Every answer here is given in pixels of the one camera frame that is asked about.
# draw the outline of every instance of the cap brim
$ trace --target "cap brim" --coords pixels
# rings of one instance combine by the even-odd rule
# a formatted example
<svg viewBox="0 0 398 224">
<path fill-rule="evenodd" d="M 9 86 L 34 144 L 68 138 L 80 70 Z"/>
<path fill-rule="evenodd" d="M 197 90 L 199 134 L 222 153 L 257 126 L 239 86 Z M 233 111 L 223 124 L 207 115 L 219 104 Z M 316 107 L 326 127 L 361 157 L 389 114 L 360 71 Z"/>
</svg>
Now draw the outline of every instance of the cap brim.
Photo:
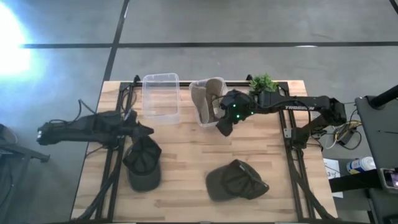
<svg viewBox="0 0 398 224">
<path fill-rule="evenodd" d="M 160 184 L 162 172 L 160 171 L 160 164 L 157 163 L 154 171 L 147 175 L 138 175 L 127 169 L 127 179 L 129 180 L 131 188 L 136 192 L 147 192 L 154 190 Z"/>
<path fill-rule="evenodd" d="M 210 198 L 215 202 L 224 202 L 237 198 L 237 196 L 228 194 L 221 184 L 221 176 L 227 167 L 228 165 L 217 168 L 206 176 L 207 192 Z"/>
</svg>

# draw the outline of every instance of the black metal table frame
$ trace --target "black metal table frame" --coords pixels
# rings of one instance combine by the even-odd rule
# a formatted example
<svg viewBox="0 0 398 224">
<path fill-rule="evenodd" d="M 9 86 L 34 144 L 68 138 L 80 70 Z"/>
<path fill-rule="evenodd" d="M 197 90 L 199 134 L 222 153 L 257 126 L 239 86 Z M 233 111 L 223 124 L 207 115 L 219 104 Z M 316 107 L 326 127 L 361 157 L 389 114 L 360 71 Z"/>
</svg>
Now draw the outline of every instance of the black metal table frame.
<svg viewBox="0 0 398 224">
<path fill-rule="evenodd" d="M 246 78 L 246 81 L 226 82 L 226 84 L 229 87 L 249 86 L 248 80 L 250 80 L 250 79 L 251 79 L 251 76 L 248 75 Z M 189 84 L 191 84 L 191 82 L 187 82 L 187 81 L 179 82 L 180 87 L 188 87 Z M 290 95 L 289 86 L 288 86 L 287 82 L 279 82 L 278 84 L 285 95 L 287 95 L 287 96 Z M 116 103 L 116 110 L 117 111 L 121 110 L 122 105 L 123 105 L 123 99 L 125 98 L 125 96 L 127 96 L 127 105 L 131 105 L 134 87 L 141 87 L 141 86 L 142 86 L 142 82 L 141 82 L 141 79 L 139 78 L 139 76 L 136 76 L 133 82 L 122 82 L 119 87 L 119 95 L 118 95 L 118 100 Z M 295 117 L 294 117 L 293 111 L 288 111 L 288 117 L 289 117 L 289 122 L 290 122 L 291 128 L 296 127 L 296 122 L 295 122 Z M 287 128 L 286 118 L 285 118 L 285 114 L 283 111 L 279 112 L 279 118 L 280 118 L 280 124 L 281 124 L 281 128 L 282 128 L 282 136 L 284 138 L 284 145 L 285 145 L 285 151 L 286 151 L 286 156 L 287 156 L 287 164 L 289 167 L 290 180 L 291 180 L 292 191 L 293 191 L 293 196 L 294 196 L 295 211 L 297 214 L 298 222 L 300 222 L 300 223 L 302 223 L 302 222 L 305 222 L 305 223 L 345 223 L 345 224 L 357 223 L 357 222 L 344 222 L 341 220 L 316 219 L 314 206 L 312 205 L 308 195 L 306 195 L 305 193 L 304 193 L 304 195 L 305 195 L 305 203 L 306 203 L 307 210 L 308 210 L 308 218 L 304 218 L 303 208 L 302 208 L 302 204 L 300 201 L 298 180 L 297 180 L 297 177 L 293 177 L 293 175 L 295 175 L 295 174 L 292 173 L 292 170 L 294 170 L 295 173 L 297 172 L 295 164 L 294 164 L 294 158 L 293 158 L 294 150 L 289 144 L 287 144 L 287 142 L 290 139 L 285 137 L 285 135 L 283 134 L 284 129 Z M 95 197 L 94 201 L 91 203 L 91 205 L 87 209 L 87 210 L 91 210 L 91 212 L 87 213 L 84 218 L 72 219 L 68 222 L 63 222 L 63 223 L 79 223 L 79 224 L 113 223 L 114 209 L 115 209 L 116 197 L 117 197 L 117 192 L 118 192 L 119 176 L 120 176 L 120 170 L 121 170 L 121 164 L 122 164 L 123 152 L 124 152 L 124 142 L 125 141 L 123 138 L 122 141 L 119 142 L 119 146 L 115 150 L 108 150 L 108 153 L 106 155 L 105 165 L 104 165 L 103 178 L 101 181 L 101 190 L 99 191 L 98 195 Z M 112 157 L 113 157 L 114 151 L 117 151 L 116 162 L 115 162 L 112 173 L 110 173 Z M 307 172 L 305 170 L 303 154 L 296 153 L 296 155 L 297 155 L 297 161 L 298 161 L 298 166 L 299 166 L 299 176 L 300 176 L 299 178 L 301 178 L 301 183 L 305 184 L 307 186 L 307 189 L 309 189 L 308 177 L 307 177 Z M 104 217 L 103 216 L 104 198 L 105 198 L 107 191 L 110 188 L 111 188 L 111 195 L 109 197 L 108 213 Z"/>
</svg>

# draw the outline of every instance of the green plant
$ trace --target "green plant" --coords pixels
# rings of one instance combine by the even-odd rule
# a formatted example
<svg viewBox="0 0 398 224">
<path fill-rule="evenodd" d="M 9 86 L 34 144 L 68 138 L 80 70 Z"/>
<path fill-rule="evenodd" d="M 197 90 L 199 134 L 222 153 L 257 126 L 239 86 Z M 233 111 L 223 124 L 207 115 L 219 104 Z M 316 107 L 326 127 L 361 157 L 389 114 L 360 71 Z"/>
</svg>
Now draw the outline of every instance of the green plant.
<svg viewBox="0 0 398 224">
<path fill-rule="evenodd" d="M 252 91 L 277 91 L 278 89 L 278 84 L 274 83 L 267 73 L 254 77 L 250 80 L 249 86 Z"/>
</svg>

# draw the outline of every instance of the clear plastic container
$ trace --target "clear plastic container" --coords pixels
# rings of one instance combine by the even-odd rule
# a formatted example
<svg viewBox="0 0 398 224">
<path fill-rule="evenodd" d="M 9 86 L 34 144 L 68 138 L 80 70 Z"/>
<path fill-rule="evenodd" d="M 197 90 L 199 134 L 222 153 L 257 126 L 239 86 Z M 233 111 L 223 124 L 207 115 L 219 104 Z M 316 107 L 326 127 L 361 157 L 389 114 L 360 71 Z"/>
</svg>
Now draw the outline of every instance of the clear plastic container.
<svg viewBox="0 0 398 224">
<path fill-rule="evenodd" d="M 151 123 L 180 122 L 180 84 L 178 75 L 146 75 L 142 80 L 142 113 Z"/>
<path fill-rule="evenodd" d="M 214 77 L 214 78 L 219 79 L 219 80 L 221 80 L 221 81 L 223 82 L 224 88 L 223 88 L 223 92 L 221 93 L 221 95 L 225 95 L 225 94 L 228 92 L 228 89 L 227 89 L 225 80 L 224 80 L 223 78 L 221 78 L 221 77 Z M 189 90 L 191 91 L 193 86 L 204 87 L 204 86 L 206 85 L 206 82 L 207 82 L 208 80 L 209 80 L 209 78 L 207 78 L 207 79 L 205 79 L 205 80 L 199 80 L 199 81 L 191 82 L 191 84 L 189 84 Z M 217 114 L 217 113 L 219 113 L 220 108 L 214 108 L 213 110 L 214 110 L 215 114 Z M 201 127 L 207 128 L 207 127 L 215 126 L 215 125 L 217 124 L 217 121 L 216 121 L 216 122 L 212 122 L 212 123 L 203 124 L 203 123 L 201 122 L 201 120 L 200 120 L 198 110 L 195 110 L 195 114 L 196 114 L 196 117 L 197 117 L 198 124 L 199 124 Z"/>
</svg>

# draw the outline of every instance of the bright light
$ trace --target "bright light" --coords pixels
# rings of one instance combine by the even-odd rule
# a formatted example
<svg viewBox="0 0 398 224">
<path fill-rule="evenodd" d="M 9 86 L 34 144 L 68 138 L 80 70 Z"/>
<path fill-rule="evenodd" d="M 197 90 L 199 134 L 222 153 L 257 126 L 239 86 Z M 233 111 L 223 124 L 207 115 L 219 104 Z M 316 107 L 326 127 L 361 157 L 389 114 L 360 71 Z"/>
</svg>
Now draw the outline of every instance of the bright light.
<svg viewBox="0 0 398 224">
<path fill-rule="evenodd" d="M 25 37 L 15 15 L 0 2 L 0 78 L 19 76 L 29 69 L 30 50 L 21 49 Z"/>
</svg>

